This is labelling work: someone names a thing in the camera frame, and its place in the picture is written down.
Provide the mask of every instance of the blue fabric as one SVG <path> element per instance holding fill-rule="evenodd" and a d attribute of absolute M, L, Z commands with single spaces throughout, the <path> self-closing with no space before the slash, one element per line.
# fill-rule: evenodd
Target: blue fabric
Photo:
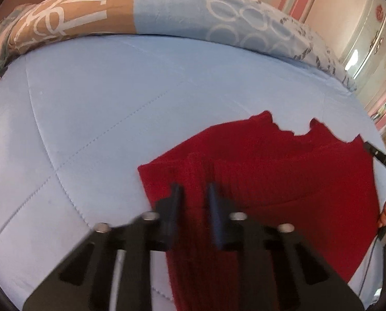
<path fill-rule="evenodd" d="M 19 308 L 97 222 L 149 209 L 137 166 L 203 129 L 269 110 L 304 134 L 315 117 L 340 139 L 384 144 L 338 80 L 302 63 L 160 36 L 70 40 L 18 58 L 0 82 L 0 285 Z M 382 205 L 386 170 L 375 163 Z M 326 209 L 326 203 L 319 202 Z M 366 255 L 350 286 L 359 292 Z M 379 243 L 361 299 L 382 282 Z M 174 310 L 165 255 L 153 305 Z"/>

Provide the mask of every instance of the patterned blanket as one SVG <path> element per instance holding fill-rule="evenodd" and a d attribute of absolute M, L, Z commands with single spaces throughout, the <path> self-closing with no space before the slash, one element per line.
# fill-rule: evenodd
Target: patterned blanket
<path fill-rule="evenodd" d="M 151 34 L 193 38 L 294 59 L 354 80 L 309 27 L 258 0 L 46 0 L 0 24 L 0 78 L 15 57 L 78 36 Z"/>

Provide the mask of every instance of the red sweater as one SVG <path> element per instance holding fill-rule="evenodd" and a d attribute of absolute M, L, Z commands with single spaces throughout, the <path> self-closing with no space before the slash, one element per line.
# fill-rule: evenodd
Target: red sweater
<path fill-rule="evenodd" d="M 349 281 L 377 232 L 373 159 L 360 136 L 334 137 L 317 120 L 303 136 L 281 131 L 269 112 L 215 125 L 138 168 L 152 206 L 185 190 L 178 241 L 168 253 L 178 311 L 238 310 L 234 253 L 212 245 L 206 185 L 262 224 L 292 223 Z"/>

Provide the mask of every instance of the mattress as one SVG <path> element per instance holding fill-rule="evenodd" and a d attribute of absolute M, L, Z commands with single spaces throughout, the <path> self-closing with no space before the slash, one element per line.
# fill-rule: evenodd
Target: mattress
<path fill-rule="evenodd" d="M 304 134 L 317 118 L 341 140 L 360 134 L 385 149 L 354 95 L 301 62 L 131 35 L 19 57 L 0 81 L 4 292 L 21 308 L 97 222 L 122 225 L 149 210 L 137 166 L 211 125 L 265 110 L 283 130 Z M 374 171 L 382 207 L 386 169 L 375 162 Z M 372 248 L 349 282 L 365 306 L 382 284 L 382 247 Z M 152 298 L 155 311 L 175 310 L 164 253 L 152 256 Z"/>

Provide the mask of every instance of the light blue bed sheet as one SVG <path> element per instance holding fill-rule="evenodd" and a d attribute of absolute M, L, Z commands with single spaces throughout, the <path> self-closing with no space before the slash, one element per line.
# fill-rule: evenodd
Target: light blue bed sheet
<path fill-rule="evenodd" d="M 98 36 L 18 58 L 0 82 L 0 285 L 26 298 L 97 222 L 148 210 L 137 166 L 203 129 L 269 110 L 304 134 L 315 117 L 342 140 L 384 144 L 342 84 L 302 63 L 221 44 Z M 375 163 L 380 205 L 386 170 Z M 326 202 L 319 202 L 326 209 Z M 358 293 L 370 250 L 350 281 Z M 153 256 L 155 311 L 175 310 L 165 254 Z M 360 298 L 382 283 L 377 242 Z"/>

